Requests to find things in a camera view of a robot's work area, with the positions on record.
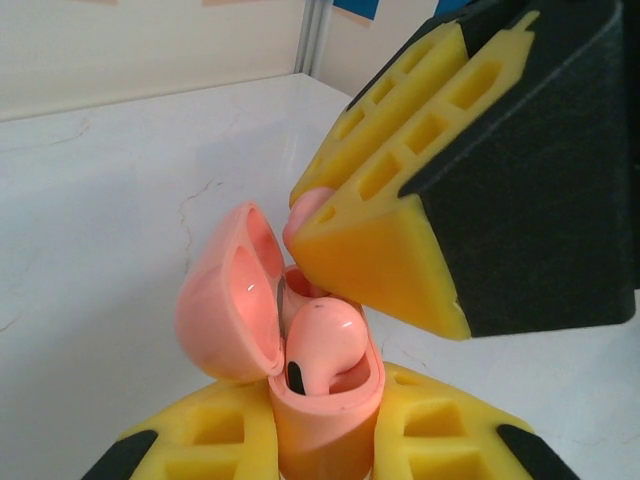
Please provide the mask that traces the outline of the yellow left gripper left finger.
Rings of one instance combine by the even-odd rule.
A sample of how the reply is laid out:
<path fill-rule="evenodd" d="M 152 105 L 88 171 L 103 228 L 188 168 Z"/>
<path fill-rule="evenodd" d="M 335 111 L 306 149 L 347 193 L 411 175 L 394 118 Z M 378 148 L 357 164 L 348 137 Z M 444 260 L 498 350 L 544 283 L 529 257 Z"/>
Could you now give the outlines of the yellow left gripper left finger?
<path fill-rule="evenodd" d="M 85 479 L 278 479 L 265 382 L 216 382 L 126 430 Z"/>

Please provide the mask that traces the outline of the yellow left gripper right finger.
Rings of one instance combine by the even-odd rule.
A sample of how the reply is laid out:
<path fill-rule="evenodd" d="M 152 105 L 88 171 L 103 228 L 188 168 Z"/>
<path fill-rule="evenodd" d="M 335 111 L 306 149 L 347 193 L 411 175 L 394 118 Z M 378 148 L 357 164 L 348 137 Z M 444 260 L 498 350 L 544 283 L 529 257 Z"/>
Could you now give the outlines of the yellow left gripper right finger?
<path fill-rule="evenodd" d="M 523 420 L 387 362 L 374 479 L 510 480 L 578 476 Z"/>

